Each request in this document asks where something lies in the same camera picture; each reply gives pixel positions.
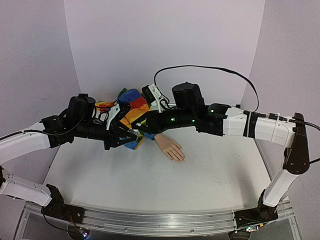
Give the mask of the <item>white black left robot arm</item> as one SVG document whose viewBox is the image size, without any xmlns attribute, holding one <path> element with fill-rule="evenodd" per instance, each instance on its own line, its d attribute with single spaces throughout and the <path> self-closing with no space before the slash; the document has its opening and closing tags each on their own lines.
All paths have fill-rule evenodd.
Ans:
<svg viewBox="0 0 320 240">
<path fill-rule="evenodd" d="M 0 138 L 0 163 L 39 150 L 53 149 L 75 138 L 102 141 L 105 150 L 134 142 L 138 133 L 121 122 L 130 110 L 124 102 L 111 108 L 96 107 L 96 101 L 86 93 L 71 97 L 68 107 L 59 115 L 43 118 L 30 127 Z M 56 218 L 68 213 L 64 200 L 54 186 L 45 186 L 0 170 L 0 193 L 46 207 Z"/>
</svg>

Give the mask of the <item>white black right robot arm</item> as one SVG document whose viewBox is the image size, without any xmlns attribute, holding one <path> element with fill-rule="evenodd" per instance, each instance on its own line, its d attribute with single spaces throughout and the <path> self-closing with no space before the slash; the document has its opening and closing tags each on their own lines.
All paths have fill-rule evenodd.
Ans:
<svg viewBox="0 0 320 240">
<path fill-rule="evenodd" d="M 166 130 L 195 127 L 199 133 L 215 136 L 239 136 L 281 145 L 284 162 L 275 177 L 259 197 L 257 207 L 234 213 L 241 227 L 266 223 L 278 218 L 277 206 L 293 181 L 310 167 L 309 146 L 304 117 L 257 113 L 241 110 L 227 104 L 206 105 L 200 87 L 194 83 L 181 83 L 172 88 L 175 107 L 164 109 L 156 85 L 142 89 L 158 110 L 151 110 L 137 118 L 132 128 L 148 134 Z"/>
</svg>

